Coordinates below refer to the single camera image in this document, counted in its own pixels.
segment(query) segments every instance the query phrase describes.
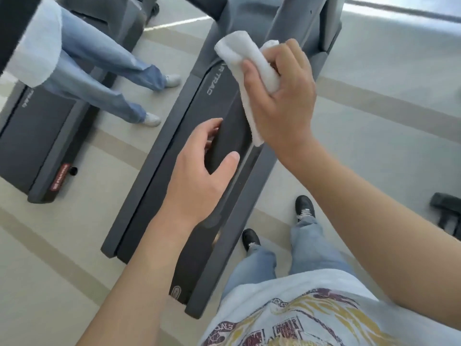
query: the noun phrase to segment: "red label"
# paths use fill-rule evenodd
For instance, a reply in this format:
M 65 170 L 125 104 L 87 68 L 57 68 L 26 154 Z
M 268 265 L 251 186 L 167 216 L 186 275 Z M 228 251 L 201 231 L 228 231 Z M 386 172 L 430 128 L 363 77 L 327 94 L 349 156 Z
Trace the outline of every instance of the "red label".
M 71 164 L 62 164 L 61 168 L 58 171 L 58 174 L 56 175 L 55 180 L 53 181 L 53 184 L 51 185 L 50 190 L 52 192 L 57 192 L 61 189 L 62 183 L 66 179 L 67 172 L 71 168 Z

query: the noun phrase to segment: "floor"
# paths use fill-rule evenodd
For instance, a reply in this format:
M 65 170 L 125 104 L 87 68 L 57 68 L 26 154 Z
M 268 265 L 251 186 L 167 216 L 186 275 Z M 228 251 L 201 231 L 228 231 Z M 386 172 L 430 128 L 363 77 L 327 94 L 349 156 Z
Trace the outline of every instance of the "floor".
M 159 3 L 161 12 L 134 53 L 185 78 L 211 21 L 183 0 Z M 341 162 L 430 221 L 437 219 L 428 206 L 434 192 L 461 196 L 460 36 L 461 24 L 348 4 L 343 31 L 318 81 L 313 122 L 318 139 Z M 14 78 L 0 78 L 0 105 L 13 85 Z M 156 94 L 124 79 L 115 87 L 163 119 L 180 92 Z M 27 203 L 0 179 L 0 344 L 76 343 L 124 268 L 100 247 L 159 131 L 101 113 L 79 154 L 79 174 L 66 180 L 52 204 Z M 277 163 L 248 223 L 276 252 L 279 276 L 290 266 L 288 230 L 295 221 L 294 199 L 302 193 L 303 186 Z M 326 237 L 385 298 L 321 209 L 316 213 Z M 168 301 L 162 345 L 197 343 L 243 251 L 236 247 L 201 320 Z

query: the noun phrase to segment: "treadmill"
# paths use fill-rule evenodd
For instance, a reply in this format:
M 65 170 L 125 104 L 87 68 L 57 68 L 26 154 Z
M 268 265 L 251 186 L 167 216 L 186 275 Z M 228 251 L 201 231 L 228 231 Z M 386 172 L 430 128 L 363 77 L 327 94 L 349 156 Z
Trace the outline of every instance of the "treadmill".
M 58 2 L 130 52 L 146 23 L 159 11 L 157 0 Z M 76 61 L 107 87 L 114 83 L 116 75 Z M 0 177 L 26 193 L 29 202 L 51 203 L 66 175 L 77 174 L 72 164 L 98 111 L 86 102 L 18 82 L 0 113 Z
M 246 30 L 258 46 L 298 40 L 317 79 L 341 29 L 344 0 L 187 0 L 215 22 L 182 91 L 107 235 L 102 252 L 128 263 L 166 194 L 176 156 L 193 129 L 224 118 L 205 155 L 214 172 L 231 151 L 237 173 L 213 213 L 191 233 L 179 256 L 170 295 L 200 318 L 277 160 L 263 144 L 252 145 L 239 87 L 214 51 L 226 34 Z

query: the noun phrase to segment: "black sneaker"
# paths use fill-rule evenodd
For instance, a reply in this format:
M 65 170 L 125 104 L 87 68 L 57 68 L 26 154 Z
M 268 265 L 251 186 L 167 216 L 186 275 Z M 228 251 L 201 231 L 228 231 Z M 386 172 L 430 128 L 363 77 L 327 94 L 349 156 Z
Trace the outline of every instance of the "black sneaker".
M 314 205 L 307 196 L 299 196 L 296 198 L 295 210 L 298 222 L 306 216 L 315 217 Z
M 242 242 L 243 242 L 243 246 L 245 247 L 246 251 L 248 251 L 250 246 L 253 244 L 261 245 L 258 235 L 251 228 L 247 228 L 246 230 L 243 231 Z

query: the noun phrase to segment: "person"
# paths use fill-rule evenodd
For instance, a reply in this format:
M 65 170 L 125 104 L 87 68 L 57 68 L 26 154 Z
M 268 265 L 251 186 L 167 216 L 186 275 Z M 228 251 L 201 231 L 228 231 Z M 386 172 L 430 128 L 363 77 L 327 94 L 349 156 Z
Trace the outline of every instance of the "person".
M 153 91 L 181 83 L 179 75 L 163 75 L 155 65 L 142 62 L 54 0 L 42 0 L 5 71 L 29 87 L 41 86 L 64 98 L 81 99 L 129 123 L 160 125 L 158 116 L 92 78 L 76 58 Z
M 298 43 L 267 49 L 280 74 L 269 95 L 244 61 L 258 131 L 308 189 L 359 263 L 392 301 L 379 301 L 322 236 L 308 197 L 296 203 L 291 275 L 254 232 L 200 345 L 461 345 L 461 243 L 341 165 L 315 138 L 316 88 Z M 236 171 L 236 152 L 209 174 L 204 150 L 220 120 L 200 124 L 178 155 L 164 203 L 78 346 L 152 345 L 178 256 Z

